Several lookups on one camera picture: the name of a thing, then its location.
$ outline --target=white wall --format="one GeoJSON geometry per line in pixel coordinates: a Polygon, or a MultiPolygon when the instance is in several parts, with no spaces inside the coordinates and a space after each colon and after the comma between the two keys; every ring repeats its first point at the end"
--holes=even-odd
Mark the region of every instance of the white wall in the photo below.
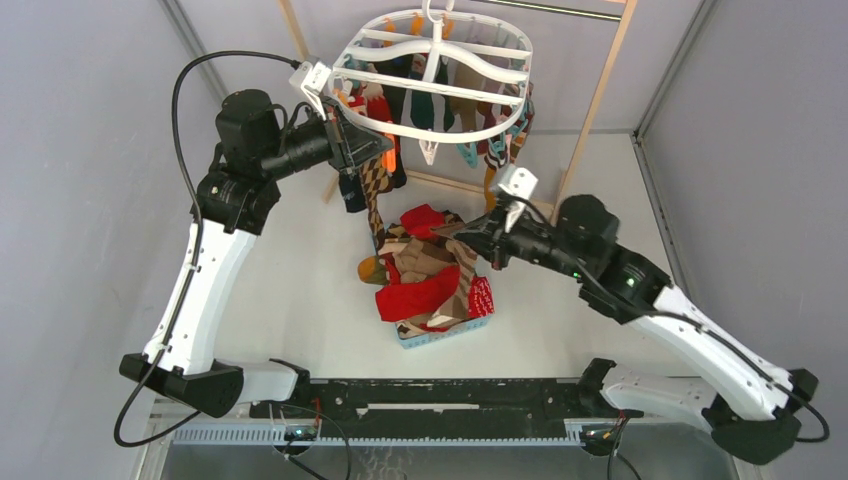
{"type": "MultiPolygon", "coordinates": [[[[126,478],[118,363],[164,310],[190,222],[169,124],[187,55],[157,2],[3,7],[0,478],[126,478]]],[[[182,100],[198,172],[217,109],[196,79],[182,100]]]]}
{"type": "Polygon", "coordinates": [[[721,2],[646,137],[704,310],[821,380],[833,437],[778,459],[786,480],[848,471],[846,24],[840,1],[721,2]]]}
{"type": "MultiPolygon", "coordinates": [[[[296,54],[274,0],[181,3],[210,51],[253,48],[296,54]]],[[[622,11],[620,4],[603,0],[547,3],[622,11]]],[[[594,128],[636,128],[698,3],[699,0],[640,0],[594,128]]],[[[327,63],[335,61],[367,21],[385,13],[421,7],[421,2],[415,0],[292,0],[292,4],[309,52],[327,63]]],[[[440,0],[433,2],[434,8],[445,4],[440,0]]],[[[574,130],[582,126],[615,34],[615,23],[462,0],[456,2],[455,10],[502,18],[530,37],[535,50],[532,75],[539,105],[534,129],[574,130]]],[[[249,60],[233,67],[237,60],[226,62],[226,66],[224,62],[218,65],[229,88],[263,88],[283,105],[294,101],[287,85],[288,75],[280,76],[280,67],[261,62],[248,64],[249,60]]]]}

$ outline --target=white hanging dryer rack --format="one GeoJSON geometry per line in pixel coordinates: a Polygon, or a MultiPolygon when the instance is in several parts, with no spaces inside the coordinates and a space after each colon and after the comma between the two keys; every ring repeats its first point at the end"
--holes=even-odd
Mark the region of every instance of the white hanging dryer rack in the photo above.
{"type": "Polygon", "coordinates": [[[470,132],[434,132],[431,130],[422,130],[406,125],[397,125],[390,122],[382,122],[360,115],[346,105],[341,108],[347,118],[362,127],[390,133],[401,137],[410,137],[418,139],[421,145],[421,150],[425,158],[435,155],[436,147],[439,143],[471,143],[486,140],[493,137],[518,120],[524,109],[524,102],[527,98],[527,89],[530,78],[530,65],[533,56],[533,47],[527,35],[517,27],[503,20],[489,17],[485,15],[477,15],[470,13],[461,13],[453,11],[453,0],[449,0],[445,10],[430,10],[430,0],[422,2],[420,10],[403,10],[399,12],[381,15],[374,20],[366,23],[362,29],[353,37],[347,47],[339,55],[336,62],[333,64],[330,81],[336,84],[343,84],[346,80],[358,80],[361,82],[373,82],[380,85],[401,87],[413,91],[436,93],[447,97],[466,98],[481,102],[489,102],[496,105],[509,105],[512,107],[512,114],[503,121],[500,121],[493,127],[483,130],[470,132]],[[432,23],[432,38],[395,33],[387,31],[386,27],[394,22],[402,22],[415,19],[416,16],[423,17],[432,23]],[[488,25],[495,29],[500,29],[517,39],[515,48],[496,47],[491,45],[482,45],[477,43],[457,42],[452,40],[443,40],[442,32],[444,21],[448,19],[453,22],[467,22],[472,27],[476,25],[488,25]],[[392,42],[391,46],[381,46],[377,48],[365,46],[369,40],[382,42],[392,42]],[[362,62],[382,62],[393,60],[405,55],[426,54],[427,64],[424,69],[424,75],[421,80],[411,78],[401,78],[391,75],[383,75],[376,72],[356,70],[346,67],[349,60],[362,62]],[[503,68],[493,65],[489,61],[481,58],[480,55],[503,57],[510,60],[520,62],[510,62],[520,64],[519,69],[503,68]],[[441,57],[448,57],[461,62],[475,70],[481,76],[504,84],[514,84],[518,86],[518,94],[510,95],[506,93],[493,93],[481,89],[471,89],[455,87],[452,85],[442,85],[435,83],[436,73],[441,64],[441,57]]]}

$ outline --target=light blue plastic basket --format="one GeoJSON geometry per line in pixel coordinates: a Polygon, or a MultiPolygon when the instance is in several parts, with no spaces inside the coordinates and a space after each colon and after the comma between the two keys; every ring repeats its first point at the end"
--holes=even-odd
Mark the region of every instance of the light blue plastic basket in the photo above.
{"type": "Polygon", "coordinates": [[[400,336],[398,336],[398,341],[403,346],[403,348],[420,347],[421,345],[427,345],[428,343],[438,342],[439,340],[454,337],[456,335],[459,335],[460,333],[470,332],[471,330],[476,330],[480,327],[484,327],[486,326],[486,324],[489,323],[490,318],[492,318],[491,315],[486,315],[485,317],[475,318],[474,320],[462,322],[459,325],[454,326],[447,332],[425,333],[423,335],[418,335],[417,337],[406,339],[400,338],[400,336]]]}

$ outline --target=white tabletop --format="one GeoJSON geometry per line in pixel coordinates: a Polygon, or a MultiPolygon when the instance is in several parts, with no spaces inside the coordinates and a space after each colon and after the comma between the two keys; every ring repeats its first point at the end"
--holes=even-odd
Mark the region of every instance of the white tabletop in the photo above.
{"type": "MultiPolygon", "coordinates": [[[[532,165],[551,152],[567,157],[575,138],[535,136],[519,162],[532,165]]],[[[394,327],[380,321],[378,287],[356,273],[373,255],[366,213],[346,213],[338,195],[329,205],[321,201],[330,173],[315,168],[280,183],[280,203],[233,287],[216,357],[280,358],[313,378],[572,378],[594,357],[656,374],[692,374],[653,340],[589,309],[572,279],[519,260],[487,273],[496,312],[486,327],[403,349],[394,327]]],[[[627,135],[590,137],[570,193],[599,197],[621,219],[619,242],[669,271],[627,135]]],[[[466,220],[483,207],[480,195],[415,181],[379,202],[387,223],[422,203],[466,220]]]]}

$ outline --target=pile of socks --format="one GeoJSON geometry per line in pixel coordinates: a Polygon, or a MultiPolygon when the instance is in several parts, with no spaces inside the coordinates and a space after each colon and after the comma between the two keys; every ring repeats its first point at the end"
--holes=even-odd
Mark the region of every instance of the pile of socks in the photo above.
{"type": "Polygon", "coordinates": [[[445,332],[494,313],[489,282],[474,271],[477,254],[432,232],[461,223],[449,211],[416,207],[386,229],[377,255],[359,264],[363,282],[383,286],[375,295],[377,310],[384,322],[396,324],[400,338],[445,332]]]}

